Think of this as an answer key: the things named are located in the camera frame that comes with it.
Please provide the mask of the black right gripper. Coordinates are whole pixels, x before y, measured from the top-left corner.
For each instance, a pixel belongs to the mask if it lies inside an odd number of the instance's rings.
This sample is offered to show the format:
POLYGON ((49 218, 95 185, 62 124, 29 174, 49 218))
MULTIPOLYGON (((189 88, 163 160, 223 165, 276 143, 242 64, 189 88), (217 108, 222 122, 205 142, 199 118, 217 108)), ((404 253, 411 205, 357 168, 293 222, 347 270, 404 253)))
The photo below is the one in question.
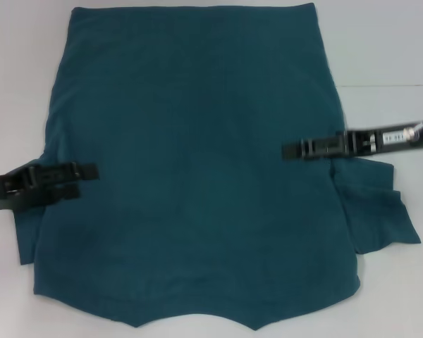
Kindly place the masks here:
POLYGON ((335 158, 345 154, 375 155, 423 148, 423 121, 368 130, 346 130, 330 137, 301 139, 281 146, 282 159, 335 158))

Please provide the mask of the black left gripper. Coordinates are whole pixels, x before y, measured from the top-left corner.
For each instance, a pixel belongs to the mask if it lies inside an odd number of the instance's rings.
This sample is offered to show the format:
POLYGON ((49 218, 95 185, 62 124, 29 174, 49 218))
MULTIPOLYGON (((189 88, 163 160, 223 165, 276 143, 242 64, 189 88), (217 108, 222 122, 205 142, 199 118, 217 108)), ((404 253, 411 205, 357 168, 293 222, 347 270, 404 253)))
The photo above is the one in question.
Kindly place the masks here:
POLYGON ((63 200, 77 199, 77 185, 50 187, 80 180, 98 180, 99 171, 93 163, 76 162, 58 165, 34 165, 15 173, 0 175, 0 210, 21 212, 29 208, 56 204, 63 200))

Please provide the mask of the teal blue shirt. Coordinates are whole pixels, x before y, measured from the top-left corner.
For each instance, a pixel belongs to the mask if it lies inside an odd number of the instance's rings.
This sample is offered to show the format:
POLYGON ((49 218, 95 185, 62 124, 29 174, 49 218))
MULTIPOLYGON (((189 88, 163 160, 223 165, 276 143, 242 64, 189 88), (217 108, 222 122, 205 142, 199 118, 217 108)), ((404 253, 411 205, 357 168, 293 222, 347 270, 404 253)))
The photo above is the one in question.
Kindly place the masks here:
POLYGON ((392 165, 282 159, 343 127, 313 4, 75 8, 38 162, 99 179, 15 216, 34 292, 253 330, 351 297, 358 254, 420 239, 392 165))

